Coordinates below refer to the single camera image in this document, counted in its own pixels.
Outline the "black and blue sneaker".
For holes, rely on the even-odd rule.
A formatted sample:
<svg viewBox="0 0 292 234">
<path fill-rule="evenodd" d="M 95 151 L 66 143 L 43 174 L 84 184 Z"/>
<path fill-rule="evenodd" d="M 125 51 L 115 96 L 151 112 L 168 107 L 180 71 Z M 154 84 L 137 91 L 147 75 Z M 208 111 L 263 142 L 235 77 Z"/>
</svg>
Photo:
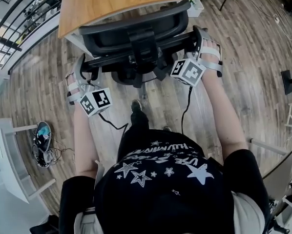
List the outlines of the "black and blue sneaker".
<svg viewBox="0 0 292 234">
<path fill-rule="evenodd" d="M 42 152 L 46 152 L 49 150 L 49 146 L 51 143 L 51 128 L 47 122 L 41 121 L 37 125 L 37 129 L 34 133 L 34 144 L 38 147 L 38 149 Z"/>
</svg>

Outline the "person's right forearm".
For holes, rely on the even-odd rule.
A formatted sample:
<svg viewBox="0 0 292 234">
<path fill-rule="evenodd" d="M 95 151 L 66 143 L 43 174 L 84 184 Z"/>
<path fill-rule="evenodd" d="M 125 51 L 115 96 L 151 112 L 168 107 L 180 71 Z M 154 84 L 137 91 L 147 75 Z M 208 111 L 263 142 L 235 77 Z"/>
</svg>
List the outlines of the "person's right forearm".
<svg viewBox="0 0 292 234">
<path fill-rule="evenodd" d="M 202 82 L 211 102 L 223 159 L 235 151 L 247 149 L 248 145 L 241 123 L 217 72 L 207 69 L 202 76 Z"/>
</svg>

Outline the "person's black star-print shirt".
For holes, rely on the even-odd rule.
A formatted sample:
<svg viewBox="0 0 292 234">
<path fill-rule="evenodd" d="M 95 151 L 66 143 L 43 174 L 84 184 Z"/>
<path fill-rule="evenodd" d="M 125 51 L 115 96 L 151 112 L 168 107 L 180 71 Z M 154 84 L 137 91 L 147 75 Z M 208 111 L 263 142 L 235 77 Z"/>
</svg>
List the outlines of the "person's black star-print shirt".
<svg viewBox="0 0 292 234">
<path fill-rule="evenodd" d="M 90 207 L 103 234 L 263 234 L 271 218 L 251 151 L 233 152 L 219 169 L 194 141 L 161 130 L 129 130 L 99 182 L 63 183 L 60 234 L 74 234 L 77 214 Z"/>
</svg>

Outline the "white frame table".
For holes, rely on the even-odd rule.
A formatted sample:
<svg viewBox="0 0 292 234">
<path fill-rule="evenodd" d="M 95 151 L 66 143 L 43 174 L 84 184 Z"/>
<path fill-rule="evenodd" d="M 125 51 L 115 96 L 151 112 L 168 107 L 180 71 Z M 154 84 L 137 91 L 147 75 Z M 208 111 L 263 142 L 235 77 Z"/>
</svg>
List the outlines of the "white frame table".
<svg viewBox="0 0 292 234">
<path fill-rule="evenodd" d="M 25 203 L 29 203 L 56 182 L 53 178 L 32 193 L 27 190 L 31 175 L 21 157 L 16 134 L 33 129 L 37 129 L 37 124 L 14 127 L 11 118 L 0 118 L 0 176 L 7 191 Z"/>
</svg>

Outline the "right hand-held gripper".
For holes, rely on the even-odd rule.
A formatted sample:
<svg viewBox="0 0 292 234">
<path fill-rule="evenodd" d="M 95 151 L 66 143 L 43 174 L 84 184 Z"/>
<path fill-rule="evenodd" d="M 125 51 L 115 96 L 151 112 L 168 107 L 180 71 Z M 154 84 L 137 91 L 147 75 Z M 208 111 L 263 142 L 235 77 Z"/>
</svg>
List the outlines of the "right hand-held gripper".
<svg viewBox="0 0 292 234">
<path fill-rule="evenodd" d="M 196 44 L 194 54 L 192 52 L 186 52 L 184 58 L 181 60 L 176 60 L 172 67 L 170 76 L 179 82 L 188 86 L 197 86 L 198 82 L 201 80 L 202 75 L 207 69 L 217 71 L 218 77 L 222 76 L 223 64 L 222 64 L 222 53 L 221 45 L 213 41 L 208 34 L 207 29 L 199 29 L 198 26 L 193 26 L 193 32 L 196 36 Z M 216 50 L 204 47 L 204 40 L 211 40 L 215 42 L 219 47 L 219 52 Z M 202 53 L 214 54 L 219 58 L 219 63 L 207 62 L 201 59 Z"/>
</svg>

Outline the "white storage box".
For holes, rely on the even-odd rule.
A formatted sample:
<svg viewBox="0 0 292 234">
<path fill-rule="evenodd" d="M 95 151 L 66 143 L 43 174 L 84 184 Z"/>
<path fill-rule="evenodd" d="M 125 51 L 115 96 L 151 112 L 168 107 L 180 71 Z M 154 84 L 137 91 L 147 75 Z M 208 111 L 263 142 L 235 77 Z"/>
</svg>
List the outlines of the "white storage box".
<svg viewBox="0 0 292 234">
<path fill-rule="evenodd" d="M 204 6 L 200 0 L 189 0 L 190 8 L 187 10 L 189 18 L 197 18 L 202 13 Z"/>
</svg>

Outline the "person's left hand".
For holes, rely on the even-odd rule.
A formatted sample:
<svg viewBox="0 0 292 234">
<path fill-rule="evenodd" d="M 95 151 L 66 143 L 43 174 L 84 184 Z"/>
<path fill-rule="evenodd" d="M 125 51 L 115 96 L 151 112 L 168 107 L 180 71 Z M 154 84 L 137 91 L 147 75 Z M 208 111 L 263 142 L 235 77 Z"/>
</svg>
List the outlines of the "person's left hand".
<svg viewBox="0 0 292 234">
<path fill-rule="evenodd" d="M 65 77 L 65 82 L 67 86 L 67 101 L 70 105 L 74 105 L 85 94 L 88 83 L 83 78 L 79 79 L 74 72 Z"/>
</svg>

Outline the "person's right hand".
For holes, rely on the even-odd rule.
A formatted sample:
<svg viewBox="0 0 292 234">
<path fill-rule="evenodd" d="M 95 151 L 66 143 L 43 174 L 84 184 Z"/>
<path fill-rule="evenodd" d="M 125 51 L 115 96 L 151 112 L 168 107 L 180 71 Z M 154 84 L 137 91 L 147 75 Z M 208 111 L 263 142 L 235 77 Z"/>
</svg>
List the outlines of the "person's right hand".
<svg viewBox="0 0 292 234">
<path fill-rule="evenodd" d="M 219 52 L 219 50 L 220 50 L 218 45 L 215 42 L 211 41 L 211 40 L 206 40 L 205 39 L 203 41 L 203 46 L 212 48 L 212 49 L 216 50 L 217 52 Z M 203 59 L 203 60 L 205 60 L 207 62 L 212 62 L 212 63 L 216 63 L 216 64 L 219 63 L 219 58 L 216 55 L 210 54 L 210 53 L 202 53 L 201 54 L 201 59 Z"/>
</svg>

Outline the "wooden top white desk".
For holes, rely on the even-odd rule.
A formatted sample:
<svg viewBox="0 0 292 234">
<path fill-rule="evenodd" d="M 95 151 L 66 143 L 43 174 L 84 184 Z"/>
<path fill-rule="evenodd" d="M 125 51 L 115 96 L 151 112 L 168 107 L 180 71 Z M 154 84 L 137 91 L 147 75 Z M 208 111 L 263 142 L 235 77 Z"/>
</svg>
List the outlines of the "wooden top white desk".
<svg viewBox="0 0 292 234">
<path fill-rule="evenodd" d="M 62 0 L 58 37 L 69 40 L 87 53 L 83 40 L 78 36 L 81 26 L 92 25 L 137 8 L 178 1 L 180 0 Z"/>
</svg>

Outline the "person's dark shoe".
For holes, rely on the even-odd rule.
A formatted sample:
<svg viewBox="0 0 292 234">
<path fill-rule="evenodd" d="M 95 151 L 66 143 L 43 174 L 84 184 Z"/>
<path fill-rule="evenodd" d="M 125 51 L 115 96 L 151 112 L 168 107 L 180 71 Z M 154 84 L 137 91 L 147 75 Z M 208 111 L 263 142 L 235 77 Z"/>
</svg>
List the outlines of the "person's dark shoe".
<svg viewBox="0 0 292 234">
<path fill-rule="evenodd" d="M 142 110 L 141 103 L 136 99 L 131 102 L 131 106 L 130 107 L 131 107 L 132 113 L 135 113 L 137 111 L 141 111 Z"/>
</svg>

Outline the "person's left forearm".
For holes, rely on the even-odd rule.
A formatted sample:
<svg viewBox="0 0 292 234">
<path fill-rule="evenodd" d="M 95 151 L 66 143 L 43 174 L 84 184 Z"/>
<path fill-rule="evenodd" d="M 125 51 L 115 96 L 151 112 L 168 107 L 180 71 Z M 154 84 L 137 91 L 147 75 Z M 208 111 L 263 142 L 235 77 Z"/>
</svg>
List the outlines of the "person's left forearm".
<svg viewBox="0 0 292 234">
<path fill-rule="evenodd" d="M 89 118 L 79 103 L 74 105 L 75 169 L 78 176 L 96 178 L 99 160 Z"/>
</svg>

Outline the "black metal railing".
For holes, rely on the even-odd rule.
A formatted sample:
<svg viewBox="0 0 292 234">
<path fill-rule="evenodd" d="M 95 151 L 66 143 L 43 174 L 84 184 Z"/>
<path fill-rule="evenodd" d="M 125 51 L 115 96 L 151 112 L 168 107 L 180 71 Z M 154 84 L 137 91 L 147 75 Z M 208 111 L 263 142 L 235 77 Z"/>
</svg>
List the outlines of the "black metal railing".
<svg viewBox="0 0 292 234">
<path fill-rule="evenodd" d="M 40 26 L 60 10 L 62 0 L 0 0 L 0 69 Z"/>
</svg>

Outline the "black office chair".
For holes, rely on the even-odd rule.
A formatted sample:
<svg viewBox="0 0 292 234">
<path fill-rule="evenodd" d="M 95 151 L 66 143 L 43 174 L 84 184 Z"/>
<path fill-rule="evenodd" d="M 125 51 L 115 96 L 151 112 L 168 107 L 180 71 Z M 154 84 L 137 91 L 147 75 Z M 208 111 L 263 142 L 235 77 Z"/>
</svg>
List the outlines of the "black office chair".
<svg viewBox="0 0 292 234">
<path fill-rule="evenodd" d="M 177 60 L 177 52 L 195 48 L 193 31 L 186 33 L 190 2 L 182 0 L 159 11 L 136 18 L 79 28 L 86 49 L 94 60 L 84 61 L 82 73 L 110 72 L 122 85 L 146 91 L 144 75 L 164 80 Z"/>
</svg>

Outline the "grey desk panel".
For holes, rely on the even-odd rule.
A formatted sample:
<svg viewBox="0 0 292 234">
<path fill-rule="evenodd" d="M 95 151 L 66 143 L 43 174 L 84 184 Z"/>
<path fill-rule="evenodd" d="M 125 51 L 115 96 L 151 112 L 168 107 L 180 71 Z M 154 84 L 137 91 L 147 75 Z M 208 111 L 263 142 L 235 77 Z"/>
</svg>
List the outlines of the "grey desk panel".
<svg viewBox="0 0 292 234">
<path fill-rule="evenodd" d="M 269 198 L 280 201 L 287 190 L 292 174 L 292 150 L 267 144 L 251 138 L 250 143 L 265 150 L 281 155 L 281 160 L 262 176 Z"/>
</svg>

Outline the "black stand base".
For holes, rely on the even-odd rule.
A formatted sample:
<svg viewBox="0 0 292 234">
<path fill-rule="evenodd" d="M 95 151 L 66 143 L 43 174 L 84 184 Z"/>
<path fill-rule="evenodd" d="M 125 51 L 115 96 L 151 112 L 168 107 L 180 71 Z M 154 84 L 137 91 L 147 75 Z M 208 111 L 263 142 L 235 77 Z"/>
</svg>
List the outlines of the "black stand base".
<svg viewBox="0 0 292 234">
<path fill-rule="evenodd" d="M 281 77 L 283 81 L 285 95 L 292 93 L 292 77 L 289 70 L 282 71 Z"/>
</svg>

